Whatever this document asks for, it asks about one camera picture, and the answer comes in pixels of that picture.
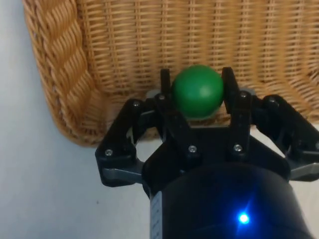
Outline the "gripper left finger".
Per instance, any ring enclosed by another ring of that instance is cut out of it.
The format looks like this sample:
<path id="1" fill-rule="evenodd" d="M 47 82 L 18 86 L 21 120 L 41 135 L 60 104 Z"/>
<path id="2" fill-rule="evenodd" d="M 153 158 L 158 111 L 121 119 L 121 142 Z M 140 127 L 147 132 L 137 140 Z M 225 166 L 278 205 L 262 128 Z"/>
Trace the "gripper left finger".
<path id="1" fill-rule="evenodd" d="M 202 150 L 194 131 L 174 107 L 170 71 L 160 71 L 160 92 L 145 101 L 125 102 L 95 152 L 105 186 L 147 184 L 147 164 L 137 157 L 136 145 L 149 128 L 156 128 L 162 146 L 173 160 L 169 169 L 190 170 L 202 163 Z"/>

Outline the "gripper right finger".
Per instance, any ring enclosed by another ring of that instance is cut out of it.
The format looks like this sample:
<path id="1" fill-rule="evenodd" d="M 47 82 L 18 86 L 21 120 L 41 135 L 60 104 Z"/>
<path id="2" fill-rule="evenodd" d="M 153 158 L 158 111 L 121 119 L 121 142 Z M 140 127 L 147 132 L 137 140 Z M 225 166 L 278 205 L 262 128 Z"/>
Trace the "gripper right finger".
<path id="1" fill-rule="evenodd" d="M 231 161 L 249 162 L 252 153 L 250 128 L 267 136 L 284 154 L 290 178 L 316 181 L 319 178 L 319 131 L 283 97 L 260 99 L 241 90 L 230 67 L 222 69 L 224 103 L 230 114 L 227 152 Z"/>

